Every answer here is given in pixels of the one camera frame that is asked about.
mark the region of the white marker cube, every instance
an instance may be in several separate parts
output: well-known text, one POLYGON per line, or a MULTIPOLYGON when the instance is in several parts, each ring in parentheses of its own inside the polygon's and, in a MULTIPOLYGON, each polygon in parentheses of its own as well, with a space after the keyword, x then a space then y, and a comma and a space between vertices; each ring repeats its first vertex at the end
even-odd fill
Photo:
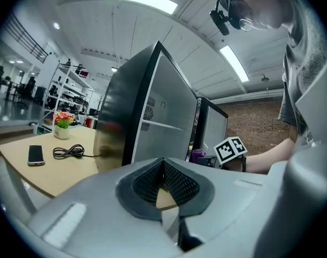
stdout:
POLYGON ((213 148, 220 164, 224 164, 244 153, 247 153, 247 149, 244 147, 239 137, 227 138, 213 148))

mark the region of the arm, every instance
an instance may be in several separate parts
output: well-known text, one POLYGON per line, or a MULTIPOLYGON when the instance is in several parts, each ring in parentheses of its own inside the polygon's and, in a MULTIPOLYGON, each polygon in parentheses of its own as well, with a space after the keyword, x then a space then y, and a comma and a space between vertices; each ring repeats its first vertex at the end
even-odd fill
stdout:
MULTIPOLYGON (((267 152, 247 157, 246 171, 250 173, 268 173, 272 164, 278 161, 286 161, 291 157, 296 140, 297 129, 295 126, 290 125, 289 137, 286 140, 267 152)), ((241 161, 230 161, 229 164, 226 163, 226 168, 232 171, 241 171, 241 161)))

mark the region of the brick wall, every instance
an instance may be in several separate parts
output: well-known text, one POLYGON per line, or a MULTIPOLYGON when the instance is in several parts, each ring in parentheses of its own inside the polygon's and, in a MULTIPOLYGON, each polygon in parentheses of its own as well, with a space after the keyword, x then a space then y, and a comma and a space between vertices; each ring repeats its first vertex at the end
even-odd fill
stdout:
POLYGON ((281 101, 219 105, 229 115, 227 137, 238 136, 247 155, 265 152, 288 137, 289 127, 277 120, 281 101))

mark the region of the smartphone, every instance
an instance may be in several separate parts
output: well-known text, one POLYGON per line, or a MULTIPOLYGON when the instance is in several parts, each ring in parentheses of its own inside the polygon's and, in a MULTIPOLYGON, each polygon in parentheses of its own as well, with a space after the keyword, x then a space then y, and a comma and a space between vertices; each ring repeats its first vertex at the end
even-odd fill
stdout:
POLYGON ((42 166, 45 164, 43 149, 41 145, 30 145, 28 149, 28 162, 29 166, 42 166))

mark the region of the gray t-shirt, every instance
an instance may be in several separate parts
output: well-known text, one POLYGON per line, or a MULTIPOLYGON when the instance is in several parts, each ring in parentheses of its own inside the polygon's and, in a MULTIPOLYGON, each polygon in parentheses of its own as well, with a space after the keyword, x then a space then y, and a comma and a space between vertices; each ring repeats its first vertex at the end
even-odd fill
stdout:
POLYGON ((296 102, 308 89, 327 60, 327 32, 317 13, 306 3, 294 3, 295 26, 289 34, 283 62, 284 97, 278 119, 297 127, 305 134, 302 145, 312 136, 296 102))

